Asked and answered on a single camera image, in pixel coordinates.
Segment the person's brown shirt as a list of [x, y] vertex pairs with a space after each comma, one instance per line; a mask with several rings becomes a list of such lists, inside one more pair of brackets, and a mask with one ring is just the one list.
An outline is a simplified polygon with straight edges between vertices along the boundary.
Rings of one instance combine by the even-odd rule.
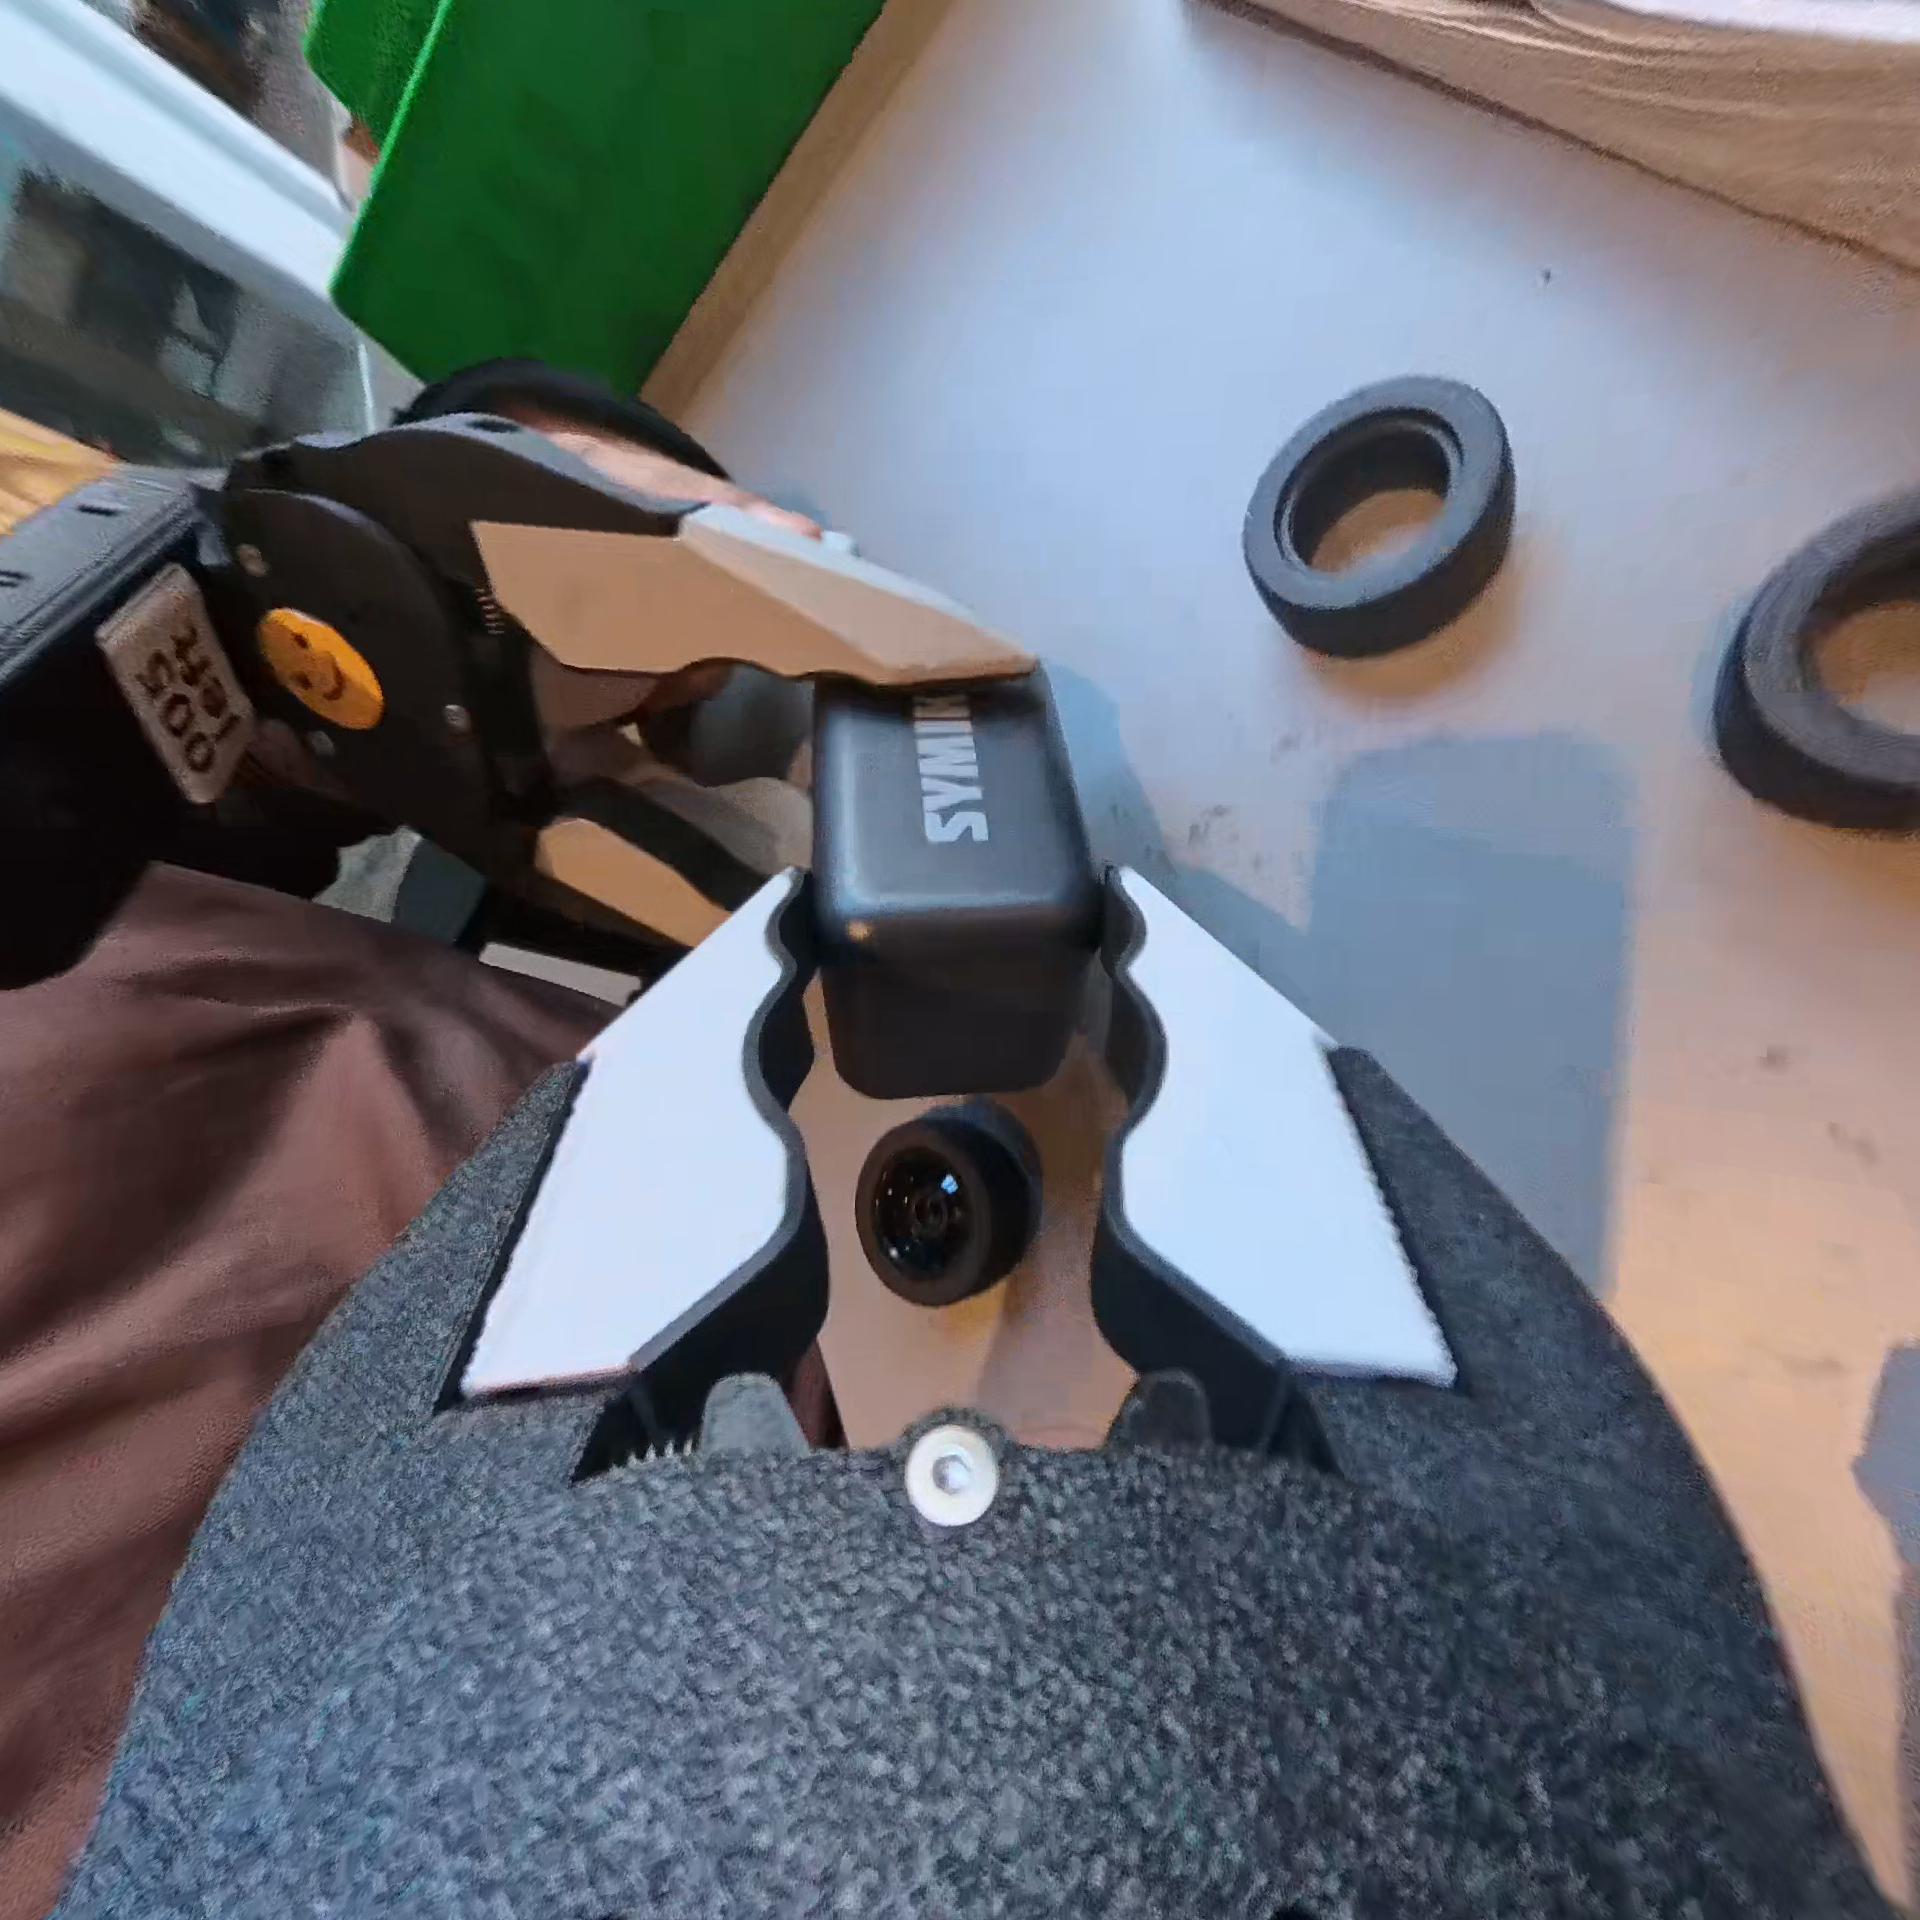
[[3, 1017], [3, 1913], [45, 1916], [142, 1646], [307, 1339], [613, 1007], [150, 869]]

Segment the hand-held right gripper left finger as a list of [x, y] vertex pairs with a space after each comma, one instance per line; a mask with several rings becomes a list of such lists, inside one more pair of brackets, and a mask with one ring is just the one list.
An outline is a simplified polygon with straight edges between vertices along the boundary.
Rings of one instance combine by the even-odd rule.
[[812, 887], [758, 887], [574, 1068], [452, 1367], [459, 1405], [613, 1387], [644, 1450], [825, 1327], [830, 1259], [790, 1109], [817, 1060]]

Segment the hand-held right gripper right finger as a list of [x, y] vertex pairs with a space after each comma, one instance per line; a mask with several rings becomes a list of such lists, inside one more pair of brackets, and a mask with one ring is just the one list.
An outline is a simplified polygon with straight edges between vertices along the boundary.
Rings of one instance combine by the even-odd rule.
[[1139, 870], [1106, 873], [1099, 957], [1123, 1094], [1089, 1276], [1103, 1341], [1254, 1453], [1311, 1426], [1305, 1379], [1454, 1389], [1331, 1035]]

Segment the person's left hand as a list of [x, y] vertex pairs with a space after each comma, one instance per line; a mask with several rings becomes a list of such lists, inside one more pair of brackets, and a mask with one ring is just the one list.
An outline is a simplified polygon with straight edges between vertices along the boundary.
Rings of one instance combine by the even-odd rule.
[[[729, 506], [786, 532], [823, 526], [684, 465], [633, 437], [529, 399], [503, 413], [546, 435], [629, 490]], [[677, 677], [585, 674], [548, 653], [529, 661], [531, 691], [562, 783], [610, 780], [694, 825], [754, 873], [810, 863], [810, 691], [743, 663]]]

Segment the green storage bin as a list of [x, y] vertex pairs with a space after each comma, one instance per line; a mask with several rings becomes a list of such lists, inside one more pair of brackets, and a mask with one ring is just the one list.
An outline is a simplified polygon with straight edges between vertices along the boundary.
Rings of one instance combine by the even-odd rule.
[[374, 145], [333, 307], [420, 382], [531, 357], [638, 394], [881, 12], [314, 4]]

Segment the black toy wheel with rim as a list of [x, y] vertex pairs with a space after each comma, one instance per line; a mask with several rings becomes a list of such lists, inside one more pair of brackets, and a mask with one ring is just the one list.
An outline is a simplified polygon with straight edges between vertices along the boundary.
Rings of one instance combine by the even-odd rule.
[[1042, 1162], [1001, 1101], [974, 1098], [890, 1129], [854, 1182], [854, 1230], [901, 1300], [943, 1310], [1001, 1284], [1042, 1222]]

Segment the black rubber toy tyre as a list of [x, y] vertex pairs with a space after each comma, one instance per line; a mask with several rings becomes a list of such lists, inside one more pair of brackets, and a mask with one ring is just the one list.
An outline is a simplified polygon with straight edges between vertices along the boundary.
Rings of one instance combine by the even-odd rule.
[[1918, 733], [1851, 708], [1820, 647], [1844, 617], [1915, 597], [1915, 490], [1837, 516], [1747, 601], [1718, 661], [1721, 769], [1781, 813], [1847, 833], [1915, 834]]
[[[1403, 549], [1322, 567], [1329, 531], [1395, 491], [1436, 499], [1426, 527]], [[1505, 564], [1516, 503], [1498, 406], [1454, 377], [1399, 374], [1333, 399], [1282, 442], [1246, 506], [1241, 563], [1298, 645], [1331, 659], [1390, 655], [1477, 603]]]

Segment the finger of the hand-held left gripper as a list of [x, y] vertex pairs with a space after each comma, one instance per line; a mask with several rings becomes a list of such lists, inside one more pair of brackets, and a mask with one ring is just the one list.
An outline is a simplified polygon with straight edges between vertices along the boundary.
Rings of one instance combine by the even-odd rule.
[[734, 663], [915, 687], [1038, 667], [954, 599], [732, 508], [701, 508], [671, 534], [484, 518], [471, 534], [498, 605], [571, 670], [662, 679]]
[[810, 795], [780, 780], [585, 780], [534, 837], [534, 873], [690, 948], [810, 869]]

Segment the black rounded box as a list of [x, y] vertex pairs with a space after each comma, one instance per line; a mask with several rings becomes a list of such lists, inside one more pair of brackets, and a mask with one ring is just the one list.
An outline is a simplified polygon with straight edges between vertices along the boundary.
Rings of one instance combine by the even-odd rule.
[[881, 1099], [1045, 1086], [1081, 1017], [1101, 898], [1047, 679], [830, 683], [812, 810], [838, 1077]]

